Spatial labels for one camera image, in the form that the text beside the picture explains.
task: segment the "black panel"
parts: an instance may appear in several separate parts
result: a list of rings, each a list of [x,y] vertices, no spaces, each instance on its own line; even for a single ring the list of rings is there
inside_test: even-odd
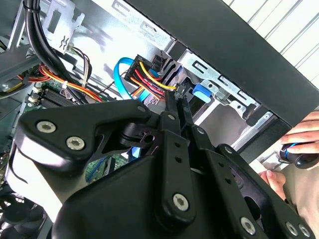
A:
[[[318,90],[223,1],[126,1],[289,125],[318,106]]]
[[[261,131],[239,149],[238,152],[247,163],[251,163],[290,129],[291,127],[281,119],[276,119],[271,125],[265,127],[264,131]]]

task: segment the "cable tie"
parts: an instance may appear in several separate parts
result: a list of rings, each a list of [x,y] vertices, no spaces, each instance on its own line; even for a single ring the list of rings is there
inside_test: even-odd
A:
[[[66,89],[68,87],[68,81],[65,81],[64,83],[63,83],[63,85],[62,85],[62,88],[63,89]]]
[[[40,13],[41,12],[40,7],[38,9],[32,9],[32,8],[28,7],[27,5],[25,5],[24,1],[23,1],[23,8],[31,13]]]

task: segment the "power supply cable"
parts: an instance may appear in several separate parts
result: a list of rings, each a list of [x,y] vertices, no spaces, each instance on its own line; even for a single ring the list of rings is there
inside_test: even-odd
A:
[[[25,0],[25,25],[29,43],[37,57],[50,69],[55,75],[59,75],[69,82],[74,80],[65,69],[60,58],[49,46],[42,29],[40,21],[40,0]],[[73,89],[68,89],[70,95],[79,100],[82,104],[87,104],[86,99],[81,99],[81,94]]]

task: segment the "red wire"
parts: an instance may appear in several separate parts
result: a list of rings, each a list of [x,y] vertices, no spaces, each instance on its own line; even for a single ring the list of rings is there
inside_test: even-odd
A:
[[[144,84],[146,84],[151,90],[153,90],[154,92],[160,94],[161,96],[164,95],[164,92],[159,91],[159,90],[156,89],[154,86],[152,86],[148,81],[146,81],[146,80],[144,79],[144,77],[140,74],[140,72],[139,72],[137,69],[135,69],[135,73],[136,73],[137,76],[140,78],[140,80],[143,81]]]

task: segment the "white wall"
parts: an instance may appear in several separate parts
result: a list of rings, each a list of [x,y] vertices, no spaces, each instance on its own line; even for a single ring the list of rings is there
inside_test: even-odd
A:
[[[319,0],[224,0],[319,88]]]

